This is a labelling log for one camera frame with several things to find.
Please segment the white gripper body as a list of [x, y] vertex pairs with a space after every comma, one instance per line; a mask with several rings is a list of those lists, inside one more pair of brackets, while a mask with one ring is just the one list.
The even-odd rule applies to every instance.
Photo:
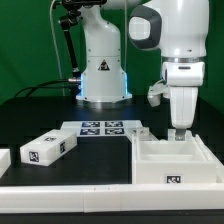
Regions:
[[171, 122], [174, 128], [187, 129], [192, 126], [198, 87], [203, 84], [204, 72], [204, 62], [162, 64], [162, 77], [168, 86]]

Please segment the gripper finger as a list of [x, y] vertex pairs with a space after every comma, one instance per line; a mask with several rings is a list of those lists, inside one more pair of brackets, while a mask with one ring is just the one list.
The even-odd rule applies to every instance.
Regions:
[[176, 140], [184, 140], [185, 139], [185, 129], [177, 129], [175, 133], [175, 139]]

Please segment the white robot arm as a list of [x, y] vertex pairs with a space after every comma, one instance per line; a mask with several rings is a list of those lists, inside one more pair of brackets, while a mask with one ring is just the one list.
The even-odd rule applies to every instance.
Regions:
[[[83, 8], [87, 67], [77, 99], [102, 107], [128, 99], [126, 76], [117, 61], [118, 34], [103, 22], [99, 8]], [[209, 0], [149, 0], [131, 13], [128, 36], [141, 50], [161, 51], [161, 79], [149, 88], [152, 106], [162, 96], [170, 100], [175, 139], [183, 141], [192, 126], [205, 73], [205, 41], [209, 27]]]

